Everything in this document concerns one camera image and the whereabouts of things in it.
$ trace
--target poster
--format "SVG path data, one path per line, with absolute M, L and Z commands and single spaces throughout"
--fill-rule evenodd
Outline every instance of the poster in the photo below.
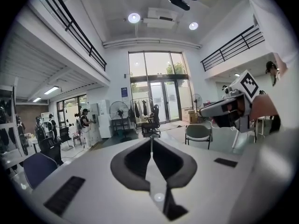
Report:
M 127 87 L 121 88 L 121 100 L 122 102 L 129 101 Z

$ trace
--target blue sign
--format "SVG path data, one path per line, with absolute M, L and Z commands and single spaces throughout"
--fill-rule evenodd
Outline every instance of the blue sign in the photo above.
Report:
M 121 89 L 121 97 L 128 97 L 127 87 Z

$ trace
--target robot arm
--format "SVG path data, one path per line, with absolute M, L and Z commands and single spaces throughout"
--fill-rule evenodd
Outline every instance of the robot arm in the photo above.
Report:
M 212 117 L 219 127 L 235 127 L 241 133 L 252 130 L 249 114 L 252 101 L 258 94 L 258 85 L 253 76 L 244 71 L 227 89 L 227 96 L 202 108 L 202 117 Z

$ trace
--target blue chair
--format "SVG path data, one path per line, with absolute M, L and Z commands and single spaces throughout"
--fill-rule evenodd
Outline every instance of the blue chair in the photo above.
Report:
M 24 160 L 23 167 L 28 184 L 32 189 L 35 189 L 58 166 L 51 158 L 42 153 L 36 153 Z

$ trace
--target gray chair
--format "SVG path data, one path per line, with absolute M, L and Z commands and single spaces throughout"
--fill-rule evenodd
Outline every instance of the gray chair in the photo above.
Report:
M 35 189 L 58 166 L 54 160 L 46 155 L 36 153 L 24 160 L 23 167 L 28 184 L 32 189 Z
M 195 142 L 209 142 L 208 148 L 210 149 L 210 142 L 213 141 L 212 127 L 207 128 L 204 125 L 194 124 L 188 125 L 185 129 L 185 144 L 189 140 Z

